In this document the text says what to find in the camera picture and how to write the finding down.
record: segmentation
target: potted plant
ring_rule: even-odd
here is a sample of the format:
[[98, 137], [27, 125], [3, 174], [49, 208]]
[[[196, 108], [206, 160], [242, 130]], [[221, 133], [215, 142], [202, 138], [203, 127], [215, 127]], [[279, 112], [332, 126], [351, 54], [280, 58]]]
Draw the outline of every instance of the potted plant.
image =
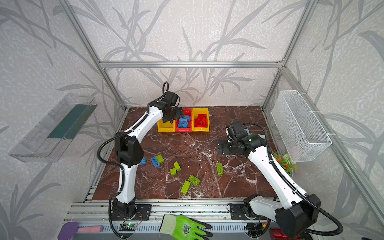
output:
[[289, 154], [284, 154], [281, 156], [280, 154], [273, 152], [273, 156], [275, 157], [276, 161], [281, 165], [281, 167], [288, 173], [290, 177], [293, 176], [293, 171], [296, 170], [298, 167], [296, 164], [294, 164], [291, 160], [291, 157]]

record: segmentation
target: glove logo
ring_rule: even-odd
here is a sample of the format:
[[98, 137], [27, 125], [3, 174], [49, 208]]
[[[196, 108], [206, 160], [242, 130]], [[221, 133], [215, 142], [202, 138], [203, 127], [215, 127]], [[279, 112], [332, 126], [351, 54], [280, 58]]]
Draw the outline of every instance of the glove logo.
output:
[[186, 236], [187, 234], [189, 234], [189, 231], [191, 230], [191, 226], [188, 225], [188, 224], [184, 224], [182, 230], [183, 230], [183, 234], [184, 234], [184, 236]]

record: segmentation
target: brown marble surface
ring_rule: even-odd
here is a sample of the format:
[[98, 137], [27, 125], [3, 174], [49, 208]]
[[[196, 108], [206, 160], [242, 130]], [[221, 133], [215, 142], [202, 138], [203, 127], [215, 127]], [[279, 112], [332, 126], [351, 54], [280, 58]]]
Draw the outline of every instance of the brown marble surface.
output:
[[[130, 108], [122, 126], [125, 130], [132, 126], [145, 112], [145, 108]], [[271, 185], [261, 172], [248, 159], [236, 156], [218, 156], [218, 139], [226, 139], [225, 125], [240, 122], [257, 122], [266, 126], [261, 108], [250, 107], [209, 107], [209, 132], [159, 133], [157, 125], [148, 132], [141, 146], [144, 149], [146, 165], [137, 169], [135, 193], [137, 199], [177, 199], [177, 198], [213, 198], [248, 197], [260, 194], [265, 197], [275, 195]], [[263, 134], [256, 126], [248, 126], [251, 133]], [[271, 148], [275, 145], [270, 136]], [[155, 168], [150, 158], [161, 154], [164, 158]], [[114, 150], [109, 161], [116, 162]], [[170, 174], [177, 161], [181, 171]], [[216, 163], [222, 163], [224, 174], [219, 176]], [[190, 175], [201, 180], [199, 186], [190, 185], [187, 195], [180, 192], [184, 181]], [[93, 200], [108, 200], [117, 192], [119, 168], [107, 165], [93, 195]]]

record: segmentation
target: red storage bin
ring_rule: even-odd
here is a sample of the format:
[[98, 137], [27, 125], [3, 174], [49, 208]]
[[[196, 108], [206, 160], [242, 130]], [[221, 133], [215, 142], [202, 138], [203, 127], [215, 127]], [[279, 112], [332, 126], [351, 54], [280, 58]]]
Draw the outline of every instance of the red storage bin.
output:
[[188, 122], [188, 127], [181, 127], [179, 126], [179, 120], [176, 119], [175, 121], [175, 132], [192, 132], [192, 125], [193, 125], [193, 118], [192, 118], [192, 108], [183, 108], [184, 115], [188, 115], [191, 117], [191, 121]]

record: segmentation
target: glove cuff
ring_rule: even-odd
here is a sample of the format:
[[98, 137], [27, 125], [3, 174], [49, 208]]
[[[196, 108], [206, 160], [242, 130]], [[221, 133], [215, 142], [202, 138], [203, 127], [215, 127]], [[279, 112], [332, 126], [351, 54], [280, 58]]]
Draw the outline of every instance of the glove cuff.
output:
[[176, 228], [176, 216], [172, 214], [165, 214], [163, 222], [160, 226], [160, 233], [172, 235]]

